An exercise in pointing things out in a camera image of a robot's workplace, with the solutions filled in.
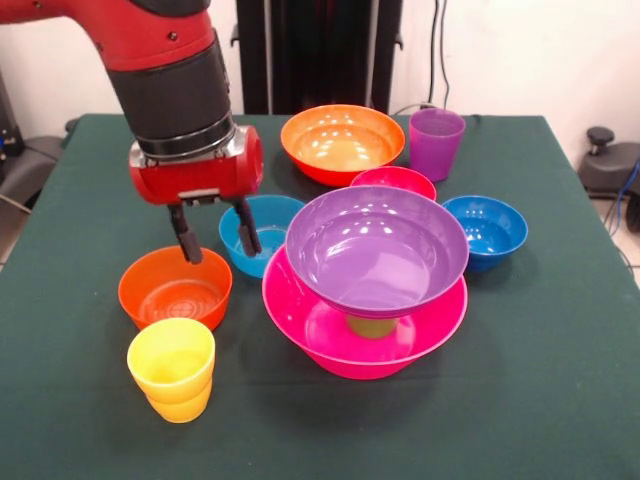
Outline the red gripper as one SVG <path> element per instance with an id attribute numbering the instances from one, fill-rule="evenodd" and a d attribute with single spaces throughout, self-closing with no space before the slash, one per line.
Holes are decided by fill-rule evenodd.
<path id="1" fill-rule="evenodd" d="M 223 147 L 177 161 L 147 158 L 139 145 L 131 146 L 129 173 L 139 195 L 154 205 L 168 205 L 170 221 L 185 260 L 200 264 L 203 254 L 190 229 L 181 202 L 218 197 L 235 200 L 238 234 L 248 257 L 262 252 L 248 200 L 258 191 L 264 176 L 263 150 L 257 130 L 238 126 Z"/>

